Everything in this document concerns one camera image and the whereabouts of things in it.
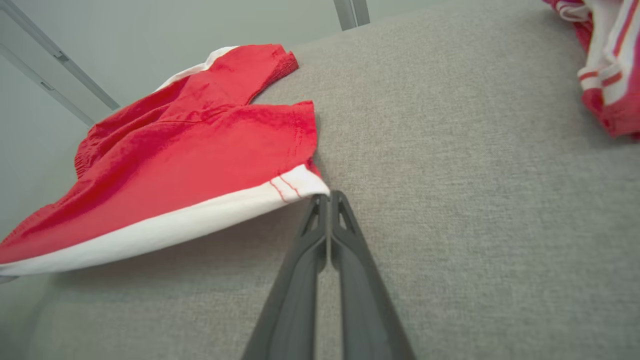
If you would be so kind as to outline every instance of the white stripe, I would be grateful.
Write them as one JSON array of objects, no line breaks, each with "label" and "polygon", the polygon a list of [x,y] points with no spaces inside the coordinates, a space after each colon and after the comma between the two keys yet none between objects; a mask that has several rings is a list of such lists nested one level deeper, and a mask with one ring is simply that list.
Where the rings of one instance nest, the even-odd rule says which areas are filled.
[{"label": "white stripe", "polygon": [[558,14],[564,20],[574,22],[589,21],[589,12],[591,12],[589,7],[585,4],[567,3],[566,1],[558,1],[556,4],[556,11],[558,11]]},{"label": "white stripe", "polygon": [[631,8],[632,1],[626,0],[622,2],[620,6],[620,11],[618,12],[618,18],[616,22],[613,24],[611,28],[611,32],[609,33],[609,39],[607,41],[607,46],[604,48],[604,51],[607,55],[611,55],[610,59],[612,62],[613,58],[613,48],[616,46],[616,41],[618,39],[618,34],[622,31],[622,26],[625,24],[625,19],[627,18],[627,14],[629,13],[629,9]]},{"label": "white stripe", "polygon": [[590,78],[583,79],[580,82],[580,86],[582,87],[583,91],[586,91],[592,88],[599,88],[600,79],[597,76],[591,76]]},{"label": "white stripe", "polygon": [[[305,165],[282,176],[298,189],[302,197],[329,194],[329,188]],[[278,177],[272,181],[284,184]],[[297,194],[293,194],[295,197],[291,197],[291,201],[299,200]],[[267,182],[148,218],[66,249],[1,264],[0,280],[10,276],[74,270],[130,258],[213,233],[284,205],[278,191]]]},{"label": "white stripe", "polygon": [[208,68],[211,67],[211,65],[213,65],[213,62],[216,61],[217,58],[219,58],[220,56],[223,56],[224,54],[228,53],[229,51],[235,49],[237,46],[227,46],[227,47],[222,47],[218,50],[215,50],[214,52],[212,52],[211,54],[209,54],[209,57],[207,58],[207,61],[198,64],[198,65],[194,65],[186,70],[180,71],[179,73],[177,73],[176,75],[173,75],[172,77],[170,77],[169,79],[167,79],[167,81],[165,81],[162,85],[160,85],[159,88],[156,89],[156,91],[169,86],[171,83],[176,82],[182,78],[186,78],[189,75],[193,75],[196,74],[200,71],[205,71]]},{"label": "white stripe", "polygon": [[273,186],[277,187],[278,190],[280,190],[280,193],[282,194],[284,201],[295,202],[297,200],[300,200],[300,198],[298,197],[298,194],[296,193],[296,190],[293,189],[293,186],[289,186],[287,184],[289,182],[288,181],[285,182],[282,177],[280,176],[274,177],[273,180],[271,180],[271,183],[273,183]]},{"label": "white stripe", "polygon": [[[624,5],[631,4],[632,0],[625,1]],[[622,78],[617,82],[605,86],[602,89],[602,97],[604,100],[604,104],[612,104],[620,99],[622,99],[627,93],[629,77],[633,71],[634,61],[635,61],[635,47],[636,41],[638,37],[638,33],[640,32],[640,7],[636,8],[636,12],[631,14],[631,23],[629,24],[629,28],[627,29],[627,33],[622,41],[622,47],[620,49],[620,54],[615,58],[616,67],[622,71]],[[613,57],[613,49],[615,47],[615,43],[610,44],[611,48],[607,47],[607,50],[610,50],[611,53],[607,53],[609,56]],[[602,72],[603,79],[611,77],[615,75],[616,69],[612,67],[612,69],[604,69]]]}]

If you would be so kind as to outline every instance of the red and white striped garment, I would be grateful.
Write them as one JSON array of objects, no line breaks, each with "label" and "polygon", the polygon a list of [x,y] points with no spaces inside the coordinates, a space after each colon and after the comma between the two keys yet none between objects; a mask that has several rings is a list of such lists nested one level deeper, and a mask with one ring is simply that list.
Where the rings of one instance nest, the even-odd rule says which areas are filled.
[{"label": "red and white striped garment", "polygon": [[228,47],[91,128],[78,181],[0,243],[0,282],[175,245],[329,189],[314,106],[252,99],[298,68],[280,45]]},{"label": "red and white striped garment", "polygon": [[582,102],[612,136],[640,135],[639,0],[544,0],[587,51]]}]

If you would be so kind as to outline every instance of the gray fabric surface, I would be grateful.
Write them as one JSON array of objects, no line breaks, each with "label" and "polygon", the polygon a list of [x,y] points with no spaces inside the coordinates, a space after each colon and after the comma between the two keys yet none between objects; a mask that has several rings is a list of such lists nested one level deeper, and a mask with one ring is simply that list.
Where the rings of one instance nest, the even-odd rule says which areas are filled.
[{"label": "gray fabric surface", "polygon": [[[640,357],[640,145],[581,105],[569,24],[537,1],[447,3],[293,50],[300,70],[256,102],[314,100],[317,162],[420,359]],[[26,300],[0,357],[237,359],[304,207],[2,285]],[[339,359],[330,267],[320,284],[319,359]]]}]

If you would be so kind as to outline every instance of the wrinkled fabric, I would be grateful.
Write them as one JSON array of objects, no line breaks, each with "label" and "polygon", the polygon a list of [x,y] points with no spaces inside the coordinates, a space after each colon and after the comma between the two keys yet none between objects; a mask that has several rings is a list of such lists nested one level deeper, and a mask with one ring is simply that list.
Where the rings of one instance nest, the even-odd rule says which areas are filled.
[{"label": "wrinkled fabric", "polygon": [[640,135],[639,0],[544,0],[587,52],[582,102],[612,136]]},{"label": "wrinkled fabric", "polygon": [[317,173],[312,102],[250,104],[297,68],[280,45],[238,47],[96,124],[77,152],[77,183],[0,243],[0,264],[251,188],[301,164]]}]

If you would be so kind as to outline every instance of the red fabric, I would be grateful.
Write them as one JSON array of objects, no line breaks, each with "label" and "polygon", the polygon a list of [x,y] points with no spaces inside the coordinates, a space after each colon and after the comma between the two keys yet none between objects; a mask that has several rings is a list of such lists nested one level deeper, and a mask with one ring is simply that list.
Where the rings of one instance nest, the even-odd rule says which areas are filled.
[{"label": "red fabric", "polygon": [[280,45],[238,47],[96,124],[77,152],[77,183],[0,243],[0,263],[258,186],[301,164],[317,173],[313,104],[249,104],[297,68]]},{"label": "red fabric", "polygon": [[[557,4],[560,0],[543,0],[553,7],[556,12]],[[565,3],[574,3],[576,6],[582,6],[581,0],[562,0]],[[634,14],[638,13],[639,0],[633,0],[629,11],[626,14],[623,27],[619,34],[616,34],[616,42],[613,49],[613,55],[618,56],[623,41],[633,34],[629,33],[630,24]],[[593,19],[589,14],[589,21],[573,22],[576,36],[585,52],[589,51],[591,42],[591,34],[593,33]],[[640,37],[636,39],[634,44],[634,63],[630,69],[629,78],[627,80],[627,90],[624,96],[616,102],[604,104],[602,88],[611,86],[623,79],[622,72],[617,72],[612,76],[602,79],[600,88],[588,88],[582,94],[582,102],[596,116],[598,121],[604,126],[611,136],[633,135],[634,138],[640,139]],[[597,71],[587,72],[579,76],[579,80],[590,77],[598,77]]]}]

